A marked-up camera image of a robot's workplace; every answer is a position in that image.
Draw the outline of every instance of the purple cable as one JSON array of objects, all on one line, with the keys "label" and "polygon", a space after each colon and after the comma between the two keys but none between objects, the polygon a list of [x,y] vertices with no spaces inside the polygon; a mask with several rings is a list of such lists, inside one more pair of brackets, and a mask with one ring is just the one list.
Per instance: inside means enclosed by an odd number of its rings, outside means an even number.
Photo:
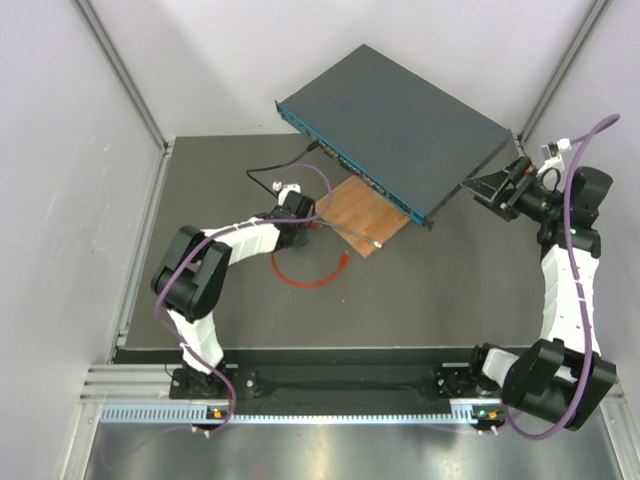
[{"label": "purple cable", "polygon": [[[331,183],[329,182],[329,179],[326,177],[326,175],[324,173],[322,173],[318,168],[316,168],[316,167],[314,167],[312,165],[308,165],[306,163],[298,163],[298,164],[295,164],[295,165],[291,165],[285,171],[290,170],[292,168],[308,168],[310,170],[313,170],[314,172],[316,172],[318,175],[320,175],[322,177],[322,179],[324,180],[324,182],[325,182],[325,184],[327,186],[327,192],[328,192],[327,205],[325,206],[324,210],[322,212],[317,213],[317,214],[315,214],[315,215],[313,215],[311,217],[308,217],[308,218],[300,218],[300,219],[269,218],[269,219],[265,219],[265,220],[258,220],[258,221],[255,221],[255,222],[244,222],[244,223],[240,223],[238,225],[234,225],[232,227],[227,227],[227,228],[225,228],[223,230],[220,230],[220,231],[214,233],[213,235],[210,235],[210,236],[206,237],[198,245],[196,245],[195,248],[185,257],[185,259],[178,266],[176,271],[173,272],[173,275],[171,275],[171,277],[169,278],[169,281],[167,282],[165,287],[162,289],[162,291],[158,295],[158,299],[156,300],[156,305],[155,305],[155,309],[154,309],[155,316],[156,316],[157,320],[159,320],[161,323],[166,325],[166,322],[164,320],[162,320],[162,311],[163,311],[164,301],[167,298],[167,294],[169,293],[169,290],[171,290],[171,287],[173,287],[173,284],[176,282],[178,277],[180,277],[182,272],[184,272],[184,270],[187,268],[187,266],[193,261],[193,259],[196,258],[196,256],[207,245],[209,245],[211,242],[213,242],[216,238],[219,238],[222,235],[226,235],[226,234],[231,233],[231,232],[235,232],[236,230],[242,230],[244,228],[252,228],[252,227],[255,227],[255,226],[258,226],[258,225],[282,224],[282,223],[309,223],[309,222],[315,220],[316,218],[320,218],[322,215],[324,215],[325,213],[327,213],[329,211],[329,208],[331,207],[332,191],[331,191]],[[194,352],[191,349],[191,347],[189,347],[189,345],[187,345],[187,343],[186,343],[185,339],[182,337],[182,335],[180,335],[175,330],[173,330],[173,331],[175,333],[176,338],[184,346],[184,349],[187,352],[189,352],[191,355],[193,355],[193,357],[198,362],[200,362],[200,364],[203,367],[210,369],[211,372],[216,377],[218,377],[220,380],[222,380],[222,382],[225,384],[225,386],[229,390],[229,393],[231,395],[231,406],[229,407],[229,413],[225,416],[224,421],[220,424],[220,426],[213,431],[214,433],[219,433],[220,431],[224,430],[227,427],[227,425],[229,424],[229,420],[233,416],[233,413],[235,412],[235,409],[236,409],[236,392],[235,392],[235,390],[233,388],[233,385],[231,384],[229,379],[222,374],[222,372],[217,370],[214,366],[209,365],[209,363],[207,363],[200,355],[198,355],[196,352]]]},{"label": "purple cable", "polygon": [[575,140],[571,140],[571,143],[581,143],[578,151],[576,152],[571,164],[569,166],[569,170],[567,170],[567,182],[564,188],[564,205],[563,205],[563,222],[564,222],[564,239],[567,245],[567,253],[569,254],[569,264],[571,265],[571,273],[573,274],[573,279],[576,283],[576,290],[578,291],[578,302],[580,303],[580,314],[582,316],[582,329],[584,331],[584,362],[582,363],[582,372],[580,372],[580,378],[578,379],[578,384],[576,385],[576,391],[569,403],[569,408],[567,411],[560,417],[558,423],[553,425],[549,430],[542,433],[532,434],[525,432],[522,430],[516,422],[514,422],[513,418],[510,417],[510,424],[513,429],[522,435],[524,438],[529,440],[545,440],[549,437],[552,437],[559,431],[561,431],[564,426],[573,418],[582,401],[582,397],[584,395],[585,388],[587,386],[587,381],[589,379],[589,374],[591,372],[591,361],[593,357],[593,345],[591,342],[591,325],[589,324],[589,312],[587,311],[587,302],[584,297],[584,288],[582,283],[580,282],[580,272],[578,271],[578,265],[576,263],[576,257],[573,254],[573,240],[571,238],[571,188],[573,186],[573,176],[578,169],[578,164],[580,163],[580,158],[584,154],[584,151],[587,149],[589,142],[595,137],[598,133],[603,130],[609,128],[611,125],[616,123],[620,119],[619,114],[609,115],[606,118],[600,120],[586,135],[582,135]]},{"label": "purple cable", "polygon": [[[614,113],[613,115],[609,115],[607,118],[604,118],[601,122],[598,123],[598,125],[600,125],[600,127],[597,129],[595,134],[598,134],[600,132],[602,132],[603,130],[606,130],[607,128],[609,128],[611,125],[613,125],[614,123],[616,123],[618,120],[620,119],[620,115],[617,113]],[[583,142],[590,134],[586,133],[584,135],[581,135],[577,138],[573,138],[571,139],[571,145],[577,145],[580,142]]]},{"label": "purple cable", "polygon": [[[311,221],[313,221],[313,220],[315,220],[317,218],[322,217],[324,214],[326,214],[329,211],[329,208],[331,207],[331,201],[333,199],[333,192],[331,190],[331,183],[329,182],[329,179],[327,178],[327,176],[324,173],[322,173],[322,171],[320,171],[318,168],[316,168],[316,167],[314,167],[312,165],[308,165],[306,163],[298,163],[298,164],[295,164],[295,165],[291,165],[289,168],[287,168],[287,170],[290,170],[292,168],[307,168],[307,169],[313,170],[318,175],[320,175],[322,177],[322,179],[324,180],[324,183],[327,186],[327,205],[325,206],[325,208],[320,213],[316,213],[315,215],[312,215],[311,217],[300,218],[300,219],[270,218],[270,219],[265,219],[265,220],[258,220],[258,221],[255,221],[255,222],[244,222],[244,223],[240,223],[238,225],[234,225],[232,227],[228,227],[228,228],[225,228],[223,230],[220,230],[220,231],[214,233],[213,235],[211,235],[209,237],[205,237],[185,257],[185,259],[178,266],[178,268],[173,273],[173,275],[171,275],[171,277],[169,278],[169,281],[167,282],[165,287],[162,289],[162,291],[158,295],[158,299],[156,300],[156,304],[155,304],[155,308],[154,308],[154,313],[155,313],[156,320],[158,320],[165,328],[167,328],[169,330],[169,332],[174,337],[176,337],[178,339],[180,344],[184,346],[184,349],[187,352],[189,352],[198,362],[200,362],[200,364],[203,367],[210,369],[211,372],[216,377],[218,377],[220,380],[222,380],[222,382],[225,384],[225,386],[227,387],[227,389],[229,391],[229,395],[231,396],[231,401],[230,401],[230,406],[229,406],[229,413],[225,416],[225,418],[222,421],[222,423],[220,425],[218,425],[218,427],[215,430],[211,430],[212,434],[218,434],[218,433],[220,433],[221,431],[223,431],[225,428],[227,428],[229,426],[229,421],[231,420],[231,417],[233,417],[233,414],[234,414],[234,412],[236,410],[236,403],[237,403],[236,391],[233,388],[233,384],[229,381],[229,379],[222,372],[220,372],[218,369],[216,369],[213,365],[210,365],[200,355],[198,355],[196,352],[194,352],[193,349],[191,349],[191,347],[189,345],[187,345],[184,337],[182,337],[182,335],[180,335],[175,328],[171,327],[165,320],[163,320],[162,315],[163,315],[163,312],[164,312],[164,308],[163,308],[164,301],[165,301],[165,299],[167,297],[167,294],[169,293],[169,290],[173,286],[173,284],[176,282],[176,280],[182,274],[182,272],[187,268],[187,266],[191,263],[191,261],[196,257],[196,255],[198,255],[198,253],[200,253],[202,251],[202,249],[204,249],[208,244],[213,242],[216,238],[219,238],[222,235],[226,235],[227,233],[235,232],[236,230],[241,230],[241,229],[244,229],[244,228],[251,228],[251,227],[258,226],[258,225],[282,224],[282,223],[308,223],[308,222],[311,222]],[[118,467],[120,467],[122,464],[124,464],[126,461],[131,459],[133,456],[135,456],[145,446],[147,446],[148,444],[152,443],[156,439],[162,437],[163,435],[165,435],[167,433],[174,432],[174,431],[187,430],[187,429],[191,429],[191,427],[190,426],[185,426],[185,425],[177,425],[177,426],[174,425],[174,426],[168,427],[168,428],[156,433],[155,435],[149,437],[147,440],[143,441],[142,443],[140,443],[140,445],[135,447],[131,452],[129,452],[127,455],[125,455],[124,458],[120,459],[116,463],[109,463],[106,460],[105,453],[104,453],[104,445],[101,445],[100,452],[99,452],[100,461],[102,462],[102,465],[107,470],[115,470]]]}]

